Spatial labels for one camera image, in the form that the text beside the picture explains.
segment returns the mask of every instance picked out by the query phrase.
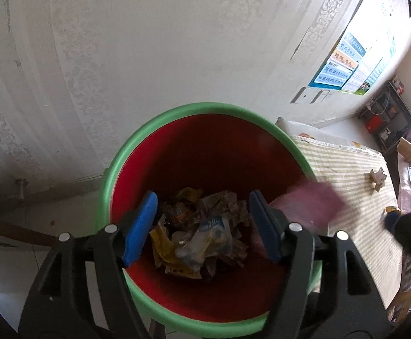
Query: trash can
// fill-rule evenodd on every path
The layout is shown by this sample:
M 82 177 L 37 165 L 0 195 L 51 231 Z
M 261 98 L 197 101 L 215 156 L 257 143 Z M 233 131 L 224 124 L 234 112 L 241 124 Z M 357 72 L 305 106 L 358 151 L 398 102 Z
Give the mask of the trash can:
M 304 177 L 315 178 L 274 124 L 229 104 L 189 104 L 153 118 L 119 150 L 105 172 L 98 227 L 118 222 L 147 190 L 163 200 L 186 186 L 204 195 L 227 189 L 248 200 L 259 189 L 270 202 Z M 169 328 L 208 338 L 248 335 L 263 327 L 285 275 L 283 267 L 248 252 L 244 268 L 203 282 L 155 269 L 146 242 L 126 279 L 139 312 Z M 312 280 L 320 270 L 314 266 Z

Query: trash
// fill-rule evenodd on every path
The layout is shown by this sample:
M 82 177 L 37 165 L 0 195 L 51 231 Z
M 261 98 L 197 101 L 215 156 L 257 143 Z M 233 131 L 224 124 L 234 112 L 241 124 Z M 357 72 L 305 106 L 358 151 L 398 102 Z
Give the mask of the trash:
M 202 195 L 202 190 L 195 190 L 191 187 L 182 188 L 178 193 L 175 194 L 175 199 L 177 200 L 186 200 L 192 203 L 195 203 L 200 199 Z
M 218 258 L 216 256 L 210 256 L 205 259 L 204 266 L 202 266 L 200 273 L 206 282 L 210 282 L 210 280 L 215 276 L 217 260 Z
M 172 275 L 177 275 L 179 277 L 186 277 L 190 279 L 201 279 L 202 278 L 199 271 L 193 271 L 191 269 L 188 269 L 182 264 L 178 266 L 167 265 L 165 268 L 165 274 L 172 274 Z
M 191 240 L 191 237 L 192 234 L 190 232 L 177 231 L 172 234 L 171 242 L 176 246 L 183 247 Z
M 149 234 L 156 268 L 208 282 L 222 267 L 244 266 L 248 245 L 240 241 L 238 225 L 249 226 L 250 215 L 235 192 L 202 193 L 186 187 L 160 203 L 161 217 Z
M 207 257 L 231 253 L 232 234 L 229 220 L 224 216 L 202 222 L 193 238 L 175 250 L 175 255 L 194 271 L 200 271 Z

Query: metal bolt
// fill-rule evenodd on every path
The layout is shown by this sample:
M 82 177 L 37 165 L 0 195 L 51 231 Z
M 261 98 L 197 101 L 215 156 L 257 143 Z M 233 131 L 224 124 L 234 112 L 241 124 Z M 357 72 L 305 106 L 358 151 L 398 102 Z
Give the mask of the metal bolt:
M 118 226 L 116 224 L 109 224 L 105 227 L 106 233 L 114 233 L 118 230 Z
M 336 235 L 337 238 L 342 241 L 346 241 L 347 239 L 349 239 L 349 235 L 345 231 L 338 231 Z
M 293 222 L 288 225 L 288 229 L 292 232 L 300 232 L 303 230 L 303 226 L 299 223 Z
M 61 242 L 66 242 L 66 241 L 69 241 L 69 238 L 70 238 L 70 234 L 68 232 L 65 232 L 59 235 L 58 240 L 60 240 Z

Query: plastic bag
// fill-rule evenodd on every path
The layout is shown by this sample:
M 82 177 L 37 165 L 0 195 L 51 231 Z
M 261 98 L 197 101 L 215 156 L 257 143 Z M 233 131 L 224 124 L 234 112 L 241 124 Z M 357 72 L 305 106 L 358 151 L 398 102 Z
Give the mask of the plastic bag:
M 193 238 L 183 247 L 175 250 L 175 255 L 193 271 L 200 271 L 205 258 L 232 254 L 232 234 L 229 220 L 216 216 L 199 225 Z

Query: chart on wall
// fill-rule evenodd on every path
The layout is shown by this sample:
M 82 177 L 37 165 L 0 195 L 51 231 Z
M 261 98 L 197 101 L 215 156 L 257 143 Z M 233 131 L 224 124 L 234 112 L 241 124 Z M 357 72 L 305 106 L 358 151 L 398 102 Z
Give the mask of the chart on wall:
M 309 87 L 364 95 L 395 53 L 387 0 L 363 0 Z

